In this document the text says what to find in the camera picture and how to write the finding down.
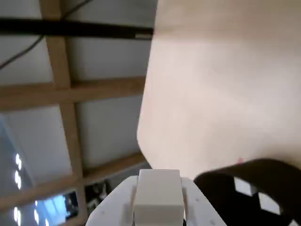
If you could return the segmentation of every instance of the ceiling light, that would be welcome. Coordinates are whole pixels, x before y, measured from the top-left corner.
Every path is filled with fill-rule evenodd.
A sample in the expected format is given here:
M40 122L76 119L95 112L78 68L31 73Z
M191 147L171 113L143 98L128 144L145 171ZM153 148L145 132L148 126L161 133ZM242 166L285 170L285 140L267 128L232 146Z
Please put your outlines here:
M37 224L39 225L39 215L38 215L38 212L36 210L34 210L34 219L37 222Z
M18 220L18 208L17 207L14 208L14 220L15 220L15 222L17 222L17 220Z
M18 226L21 225L21 212L18 210Z
M18 188L19 188L19 190L21 189L21 177L19 176L19 178L18 178Z
M19 164L19 161L20 161L20 156L19 156L19 154L16 154L16 164L17 165Z
M19 168L19 170L21 170L21 168L22 168L22 161L21 160L19 160L18 168Z
M15 183L18 184L18 181L19 181L19 173L16 170L16 172L15 172Z

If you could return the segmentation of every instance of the wooden frame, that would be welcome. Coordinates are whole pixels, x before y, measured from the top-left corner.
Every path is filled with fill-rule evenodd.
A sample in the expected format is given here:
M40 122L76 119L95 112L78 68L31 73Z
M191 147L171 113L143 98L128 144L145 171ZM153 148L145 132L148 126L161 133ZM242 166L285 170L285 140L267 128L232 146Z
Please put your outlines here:
M59 0L40 0L40 8L43 18L61 17ZM53 82L0 87L0 111L59 104L72 175L35 186L15 195L0 197L0 211L75 189L79 215L63 225L80 225L84 224L88 218L85 185L144 162L145 158L141 153L137 153L83 172L74 104L91 99L141 94L145 77L103 79L73 84L69 73L65 38L46 37L46 42Z

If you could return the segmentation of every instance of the cable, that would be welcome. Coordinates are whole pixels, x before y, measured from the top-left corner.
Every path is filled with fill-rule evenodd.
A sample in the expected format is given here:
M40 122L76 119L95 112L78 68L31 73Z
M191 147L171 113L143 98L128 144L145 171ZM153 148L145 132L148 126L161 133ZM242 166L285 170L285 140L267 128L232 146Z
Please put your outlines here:
M76 11L78 11L79 9L81 9L82 7L84 7L85 5L87 5L88 3L92 2L92 1L94 1L94 0L82 1L78 5L74 6L70 10L68 10L64 15L62 15L60 20L65 20L68 16L75 13ZM28 52L30 52L33 48L35 48L43 40L44 37L45 37L44 35L39 36L38 39L35 40L34 43L31 44L29 47L27 47L26 49L24 49L21 52L19 52L19 53L15 54L14 56L12 56L10 59L8 59L8 60L4 61L3 63L1 63L0 64L0 70L7 67L9 64L11 64L15 60L19 59L20 57L24 56Z

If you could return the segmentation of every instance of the ceiling panel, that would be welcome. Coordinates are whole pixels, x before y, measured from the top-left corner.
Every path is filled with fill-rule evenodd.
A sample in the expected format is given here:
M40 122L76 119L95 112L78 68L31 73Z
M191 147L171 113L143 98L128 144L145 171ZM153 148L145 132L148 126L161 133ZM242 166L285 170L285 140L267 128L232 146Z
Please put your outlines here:
M141 96L95 100L77 105L86 168L139 151L136 139Z
M64 11L82 0L63 1ZM85 22L152 27L157 0L94 0L69 17Z
M65 10L81 2L65 2ZM70 19L93 23L153 27L155 0L95 0L75 12ZM148 40L109 40L69 38L71 74L75 80L144 76L151 42Z
M39 0L0 1L1 17L41 18ZM0 64L30 46L37 36L0 36ZM0 86L52 81L45 40L0 71Z
M68 39L75 80L146 75L151 42L147 40Z
M33 184L71 174L58 106L5 112L1 119Z

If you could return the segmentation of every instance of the wall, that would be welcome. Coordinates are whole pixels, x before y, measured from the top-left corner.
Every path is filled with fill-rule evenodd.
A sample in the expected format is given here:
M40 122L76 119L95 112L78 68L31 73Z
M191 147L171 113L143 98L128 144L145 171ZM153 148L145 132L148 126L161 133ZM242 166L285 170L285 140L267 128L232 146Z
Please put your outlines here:
M301 1L162 0L138 140L153 168L301 168Z

